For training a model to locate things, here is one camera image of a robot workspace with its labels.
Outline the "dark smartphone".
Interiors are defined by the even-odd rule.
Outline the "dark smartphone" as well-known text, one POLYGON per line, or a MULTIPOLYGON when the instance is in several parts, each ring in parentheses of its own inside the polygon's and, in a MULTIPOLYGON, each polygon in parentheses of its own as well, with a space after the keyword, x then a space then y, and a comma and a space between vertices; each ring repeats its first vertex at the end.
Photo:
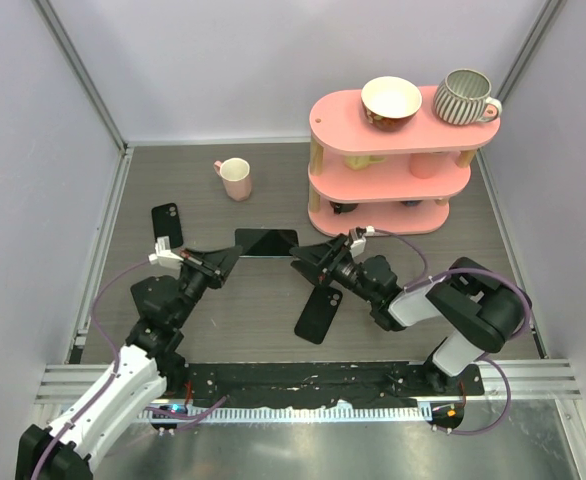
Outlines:
POLYGON ((244 258, 285 258, 299 246, 298 233, 293 229, 238 228, 235 244, 242 247, 244 258))

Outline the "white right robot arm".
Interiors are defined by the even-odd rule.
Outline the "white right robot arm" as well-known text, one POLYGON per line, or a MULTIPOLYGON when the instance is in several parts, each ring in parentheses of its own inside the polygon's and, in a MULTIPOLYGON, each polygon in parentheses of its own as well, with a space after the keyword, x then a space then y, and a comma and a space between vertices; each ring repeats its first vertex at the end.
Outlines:
POLYGON ((376 232, 372 226, 356 227, 324 243, 293 247, 292 266, 316 287, 337 283, 364 300, 385 331, 403 331, 436 316, 447 320, 453 333, 424 363, 424 380, 433 393, 450 393, 468 365, 499 352, 528 326, 532 302, 527 293, 468 257, 434 276, 422 272, 405 285, 385 256, 358 260, 376 232))

